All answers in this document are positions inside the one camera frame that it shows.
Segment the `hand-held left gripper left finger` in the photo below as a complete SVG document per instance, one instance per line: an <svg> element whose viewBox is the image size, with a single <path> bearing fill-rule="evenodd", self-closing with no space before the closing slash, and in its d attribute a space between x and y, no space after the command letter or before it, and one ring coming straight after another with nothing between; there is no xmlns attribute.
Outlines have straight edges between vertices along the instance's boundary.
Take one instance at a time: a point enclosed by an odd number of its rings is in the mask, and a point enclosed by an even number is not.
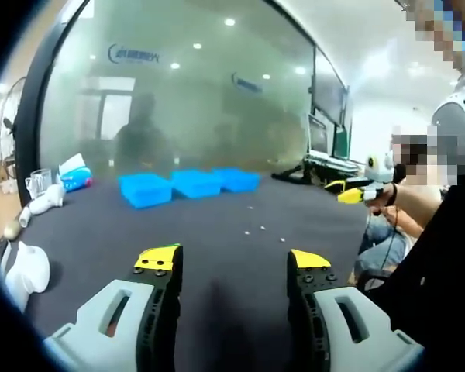
<svg viewBox="0 0 465 372"><path fill-rule="evenodd" d="M173 371L182 272L180 243L144 250L129 275L80 306L46 348L65 371Z"/></svg>

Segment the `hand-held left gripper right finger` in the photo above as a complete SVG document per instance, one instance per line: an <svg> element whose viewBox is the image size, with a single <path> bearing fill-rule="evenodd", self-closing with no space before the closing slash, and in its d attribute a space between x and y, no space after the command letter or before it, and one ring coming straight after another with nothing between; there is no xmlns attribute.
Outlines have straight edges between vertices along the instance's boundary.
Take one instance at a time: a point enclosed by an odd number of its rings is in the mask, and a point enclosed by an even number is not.
<svg viewBox="0 0 465 372"><path fill-rule="evenodd" d="M292 249L287 258L291 371L418 371L424 348L331 263Z"/></svg>

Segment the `person's right hand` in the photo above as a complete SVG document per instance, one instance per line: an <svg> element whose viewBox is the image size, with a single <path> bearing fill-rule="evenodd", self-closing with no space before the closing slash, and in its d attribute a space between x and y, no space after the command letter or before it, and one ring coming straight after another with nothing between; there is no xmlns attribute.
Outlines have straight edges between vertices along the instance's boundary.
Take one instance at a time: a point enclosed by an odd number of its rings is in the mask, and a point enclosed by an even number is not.
<svg viewBox="0 0 465 372"><path fill-rule="evenodd" d="M380 215L384 208L392 206L397 195L397 185L387 183L377 191L377 197L369 202L369 208L373 215Z"/></svg>

